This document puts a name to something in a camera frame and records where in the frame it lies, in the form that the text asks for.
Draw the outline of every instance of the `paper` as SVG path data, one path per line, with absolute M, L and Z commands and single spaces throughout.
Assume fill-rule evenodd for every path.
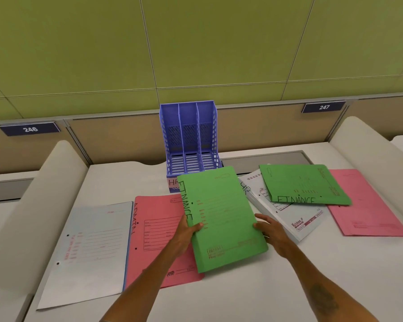
M 131 228 L 129 262 L 125 276 L 127 288 L 157 257 L 173 237 L 184 214 L 180 194 L 136 197 Z M 202 280 L 197 272 L 191 244 L 170 267 L 161 287 Z
M 203 222 L 192 239 L 199 272 L 267 251 L 233 167 L 178 176 L 188 224 Z
M 132 209 L 133 202 L 72 209 L 37 309 L 122 292 Z
M 325 165 L 260 165 L 273 202 L 350 205 Z
M 403 236 L 403 225 L 356 169 L 331 169 L 351 206 L 329 205 L 344 235 Z
M 280 222 L 293 242 L 309 235 L 328 214 L 325 205 L 272 202 L 260 170 L 239 177 L 246 197 L 260 213 Z

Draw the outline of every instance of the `plastic file rack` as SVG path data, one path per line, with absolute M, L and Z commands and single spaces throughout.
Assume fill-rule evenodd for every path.
M 222 167 L 214 101 L 161 104 L 160 121 L 170 192 L 179 192 L 179 175 Z

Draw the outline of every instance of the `forearm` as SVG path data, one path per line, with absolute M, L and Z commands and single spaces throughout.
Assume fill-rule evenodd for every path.
M 156 259 L 119 296 L 101 321 L 145 322 L 176 256 L 176 249 L 169 242 Z
M 324 276 L 297 246 L 290 247 L 287 259 L 319 322 L 377 321 L 364 306 Z

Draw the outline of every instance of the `number sign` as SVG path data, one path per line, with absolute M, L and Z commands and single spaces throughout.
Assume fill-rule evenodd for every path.
M 303 107 L 302 113 L 340 111 L 345 103 L 345 100 L 307 103 Z
M 54 122 L 1 125 L 0 129 L 7 136 L 25 136 L 29 134 L 52 133 L 60 131 Z

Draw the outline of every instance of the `beige cubicle panel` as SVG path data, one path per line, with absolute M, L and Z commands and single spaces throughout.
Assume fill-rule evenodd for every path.
M 302 114 L 303 104 L 218 109 L 219 151 L 322 142 L 340 111 Z M 69 122 L 94 164 L 165 160 L 158 114 Z
M 356 100 L 349 106 L 334 133 L 350 116 L 356 116 L 383 137 L 392 140 L 403 134 L 403 97 Z
M 342 111 L 301 113 L 304 104 L 218 110 L 219 151 L 323 142 Z
M 39 170 L 59 140 L 67 140 L 82 158 L 80 149 L 62 122 L 60 132 L 7 136 L 0 130 L 0 174 Z
M 152 165 L 166 159 L 158 114 L 73 120 L 69 124 L 94 164 L 139 161 Z

